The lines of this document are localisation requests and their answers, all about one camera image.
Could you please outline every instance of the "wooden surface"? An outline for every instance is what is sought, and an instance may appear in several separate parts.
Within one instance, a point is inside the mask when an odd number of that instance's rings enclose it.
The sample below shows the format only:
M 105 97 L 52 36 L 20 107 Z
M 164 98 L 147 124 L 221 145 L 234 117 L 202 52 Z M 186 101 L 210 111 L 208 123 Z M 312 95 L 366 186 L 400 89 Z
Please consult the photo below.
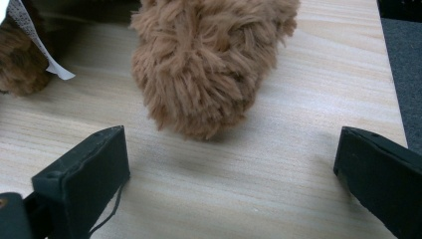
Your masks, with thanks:
M 1 192 L 28 195 L 38 171 L 123 124 L 132 177 L 93 238 L 392 238 L 332 172 L 343 125 L 406 145 L 375 0 L 303 0 L 248 119 L 209 141 L 147 118 L 130 75 L 137 4 L 112 4 L 103 18 L 43 12 L 77 77 L 0 96 Z

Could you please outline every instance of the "fluffy brown fur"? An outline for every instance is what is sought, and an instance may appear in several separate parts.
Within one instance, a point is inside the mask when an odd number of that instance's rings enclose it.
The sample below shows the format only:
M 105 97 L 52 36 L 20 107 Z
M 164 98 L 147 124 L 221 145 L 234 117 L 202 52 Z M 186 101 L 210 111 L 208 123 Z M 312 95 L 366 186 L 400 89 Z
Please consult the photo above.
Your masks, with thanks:
M 132 73 L 158 128 L 209 138 L 236 125 L 292 36 L 299 0 L 142 0 Z
M 23 3 L 46 44 L 41 17 L 29 1 Z M 50 79 L 47 67 L 46 57 L 7 15 L 0 26 L 0 91 L 25 96 L 42 90 Z

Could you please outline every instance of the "wooden table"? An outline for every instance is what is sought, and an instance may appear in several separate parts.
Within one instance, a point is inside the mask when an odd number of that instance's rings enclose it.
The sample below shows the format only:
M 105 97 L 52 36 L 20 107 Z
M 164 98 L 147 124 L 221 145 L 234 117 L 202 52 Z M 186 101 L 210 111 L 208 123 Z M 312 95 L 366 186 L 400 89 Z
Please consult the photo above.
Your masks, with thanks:
M 147 118 L 130 74 L 137 4 L 113 9 L 95 21 L 43 12 L 53 33 L 74 36 L 59 62 L 77 77 L 0 96 L 1 192 L 28 195 L 38 171 L 123 124 L 131 180 L 93 238 L 393 237 L 332 172 L 343 125 L 406 145 L 375 0 L 303 0 L 248 119 L 209 141 L 157 131 Z

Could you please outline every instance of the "plush toy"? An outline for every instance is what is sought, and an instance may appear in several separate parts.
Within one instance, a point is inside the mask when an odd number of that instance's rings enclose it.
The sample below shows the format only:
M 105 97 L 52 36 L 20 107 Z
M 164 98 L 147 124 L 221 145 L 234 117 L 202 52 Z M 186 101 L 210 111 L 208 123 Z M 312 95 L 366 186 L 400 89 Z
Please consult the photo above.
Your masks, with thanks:
M 132 74 L 159 129 L 210 138 L 245 118 L 299 0 L 142 0 Z
M 49 48 L 43 22 L 30 1 L 22 1 Z M 49 63 L 30 37 L 9 16 L 0 25 L 0 92 L 25 96 L 42 90 L 50 81 Z

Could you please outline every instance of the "gray carpet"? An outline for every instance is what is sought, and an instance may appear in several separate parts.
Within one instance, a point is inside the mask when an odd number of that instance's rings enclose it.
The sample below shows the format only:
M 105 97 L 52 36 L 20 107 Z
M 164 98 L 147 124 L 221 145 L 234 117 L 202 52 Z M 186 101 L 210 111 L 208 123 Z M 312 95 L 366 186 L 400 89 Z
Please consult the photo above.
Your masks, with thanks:
M 381 22 L 408 146 L 422 154 L 422 23 Z

